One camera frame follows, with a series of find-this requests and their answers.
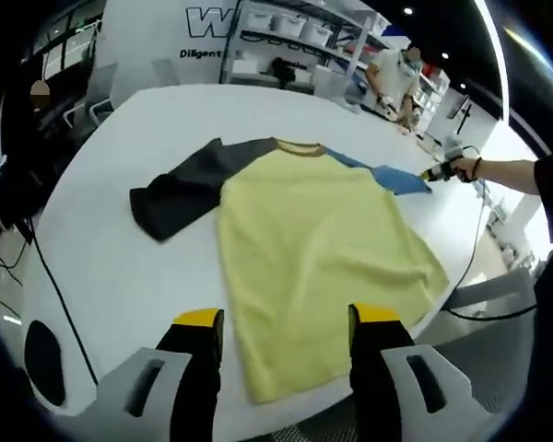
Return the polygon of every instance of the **yellow t-shirt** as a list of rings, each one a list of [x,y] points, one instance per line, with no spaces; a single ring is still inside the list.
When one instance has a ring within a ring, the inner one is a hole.
[[[321,146],[279,144],[295,153],[256,159],[225,183],[219,206],[229,302],[257,402],[348,373],[349,304],[392,308],[410,327],[448,285],[368,170]]]

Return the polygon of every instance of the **round table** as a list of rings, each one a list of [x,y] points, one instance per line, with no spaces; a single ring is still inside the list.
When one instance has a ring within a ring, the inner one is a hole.
[[[140,347],[154,348],[174,317],[196,308],[226,310],[222,388],[215,440],[241,440],[295,424],[350,393],[342,377],[281,401],[249,401],[219,265],[215,212],[163,244],[135,223],[129,190],[147,186],[214,137],[224,144],[274,136],[319,142],[370,166],[419,173],[432,159],[414,135],[367,113],[277,89],[191,85],[143,90],[87,140],[58,182],[37,226],[45,260],[60,286],[98,378]],[[472,186],[452,180],[432,194],[396,198],[410,226],[424,238],[451,281],[429,324],[471,257],[481,201]],[[96,397],[53,286],[36,250],[24,277],[23,333],[44,322],[62,347],[67,399],[55,413],[76,414]]]

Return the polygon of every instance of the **floor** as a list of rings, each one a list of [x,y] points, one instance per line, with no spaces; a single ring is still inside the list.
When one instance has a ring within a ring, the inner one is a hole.
[[[11,265],[17,260],[23,243],[24,240],[22,236],[15,229],[6,232],[0,238],[0,258],[2,258],[6,264]],[[23,280],[25,272],[26,253],[29,247],[34,246],[27,246],[23,250],[20,263],[16,268],[11,270],[12,274],[21,281]],[[505,273],[507,273],[507,269],[502,261],[500,250],[488,232],[485,232],[477,245],[475,258],[462,285],[483,282]],[[15,364],[17,366],[22,366],[22,336],[20,333],[20,325],[17,322],[18,315],[21,314],[24,308],[23,291],[22,287],[20,287],[3,268],[0,268],[0,300],[16,312],[15,314],[0,305],[0,335],[3,337]],[[496,306],[494,302],[491,307],[499,308],[500,306]],[[485,303],[481,303],[471,308],[464,309],[463,313],[465,315],[475,315],[479,311],[485,311],[486,314],[490,315],[491,311],[488,311],[488,309],[489,306],[485,305]],[[430,345],[445,343],[452,339],[465,336],[484,325],[484,323],[459,320],[446,312],[441,312],[430,326],[419,336],[418,342]]]

